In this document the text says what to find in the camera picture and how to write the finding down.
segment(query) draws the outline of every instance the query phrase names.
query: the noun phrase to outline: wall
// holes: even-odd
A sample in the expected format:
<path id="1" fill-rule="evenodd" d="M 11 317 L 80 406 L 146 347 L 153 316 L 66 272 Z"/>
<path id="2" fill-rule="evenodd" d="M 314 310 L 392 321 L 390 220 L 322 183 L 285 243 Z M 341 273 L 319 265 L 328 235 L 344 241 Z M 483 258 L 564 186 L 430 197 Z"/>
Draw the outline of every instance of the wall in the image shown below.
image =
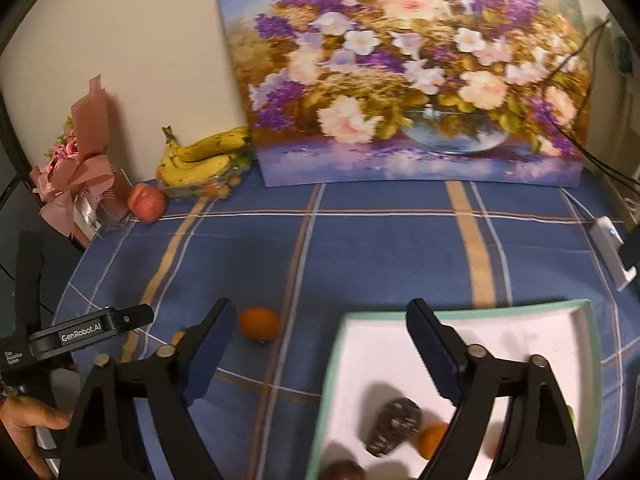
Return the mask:
<path id="1" fill-rule="evenodd" d="M 588 27 L 607 13 L 600 0 L 580 2 Z M 591 114 L 597 153 L 622 104 L 602 43 Z M 39 0 L 0 58 L 0 87 L 33 164 L 99 73 L 119 110 L 114 161 L 135 180 L 153 177 L 162 126 L 191 142 L 244 122 L 216 0 Z"/>

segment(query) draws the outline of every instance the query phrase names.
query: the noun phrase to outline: painting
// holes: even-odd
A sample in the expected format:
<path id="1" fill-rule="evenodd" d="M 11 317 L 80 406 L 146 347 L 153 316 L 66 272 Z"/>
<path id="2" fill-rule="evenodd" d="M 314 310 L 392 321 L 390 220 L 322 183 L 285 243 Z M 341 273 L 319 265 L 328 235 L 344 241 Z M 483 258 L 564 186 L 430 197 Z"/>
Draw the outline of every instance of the painting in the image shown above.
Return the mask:
<path id="1" fill-rule="evenodd" d="M 448 179 L 575 186 L 578 0 L 219 0 L 268 186 Z"/>

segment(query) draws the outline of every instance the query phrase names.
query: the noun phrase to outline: white tray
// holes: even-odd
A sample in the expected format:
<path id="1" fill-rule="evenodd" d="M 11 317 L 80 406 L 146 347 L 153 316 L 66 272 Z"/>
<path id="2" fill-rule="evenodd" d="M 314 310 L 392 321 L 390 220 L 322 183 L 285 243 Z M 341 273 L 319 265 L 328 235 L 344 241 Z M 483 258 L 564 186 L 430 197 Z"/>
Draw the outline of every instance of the white tray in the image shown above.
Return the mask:
<path id="1" fill-rule="evenodd" d="M 589 300 L 491 310 L 436 312 L 467 343 L 479 343 L 497 358 L 526 361 L 540 354 L 551 363 L 564 400 L 575 412 L 585 474 L 600 422 L 600 339 Z M 449 422 L 451 403 L 441 398 L 404 324 L 404 312 L 347 314 L 338 330 L 322 390 L 316 436 L 306 480 L 317 480 L 327 463 L 356 460 L 367 480 L 417 478 L 427 461 L 405 442 L 387 457 L 375 458 L 362 443 L 378 410 L 395 397 L 422 408 L 422 425 Z M 507 410 L 496 399 L 482 448 L 469 480 L 484 480 Z"/>

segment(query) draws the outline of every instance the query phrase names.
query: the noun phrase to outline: metal screw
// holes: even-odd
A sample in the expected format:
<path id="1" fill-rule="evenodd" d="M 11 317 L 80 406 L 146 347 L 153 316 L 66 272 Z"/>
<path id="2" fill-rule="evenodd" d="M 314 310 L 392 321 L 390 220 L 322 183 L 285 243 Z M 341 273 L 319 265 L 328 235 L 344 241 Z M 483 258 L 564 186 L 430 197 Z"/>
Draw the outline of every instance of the metal screw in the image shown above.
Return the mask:
<path id="1" fill-rule="evenodd" d="M 548 365 L 546 359 L 543 358 L 542 355 L 538 354 L 534 354 L 531 356 L 531 362 L 540 368 L 544 368 L 546 365 Z"/>
<path id="2" fill-rule="evenodd" d="M 162 345 L 156 351 L 156 355 L 161 358 L 171 357 L 173 354 L 175 354 L 175 346 L 173 345 Z"/>
<path id="3" fill-rule="evenodd" d="M 98 354 L 94 359 L 94 365 L 100 368 L 104 368 L 110 361 L 108 354 Z"/>
<path id="4" fill-rule="evenodd" d="M 477 357 L 479 359 L 486 357 L 486 348 L 482 345 L 470 345 L 466 351 L 469 352 L 469 355 L 472 357 Z"/>

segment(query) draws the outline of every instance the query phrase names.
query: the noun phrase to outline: human hand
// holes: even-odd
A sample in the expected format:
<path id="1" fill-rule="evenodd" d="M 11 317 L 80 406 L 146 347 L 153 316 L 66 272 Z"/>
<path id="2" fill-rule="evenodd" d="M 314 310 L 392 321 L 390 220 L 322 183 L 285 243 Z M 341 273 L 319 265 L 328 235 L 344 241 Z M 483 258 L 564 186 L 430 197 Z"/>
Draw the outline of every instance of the human hand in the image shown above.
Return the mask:
<path id="1" fill-rule="evenodd" d="M 31 397 L 9 397 L 0 406 L 0 421 L 31 469 L 42 480 L 52 479 L 51 469 L 38 453 L 33 427 L 64 430 L 69 425 L 69 416 Z"/>

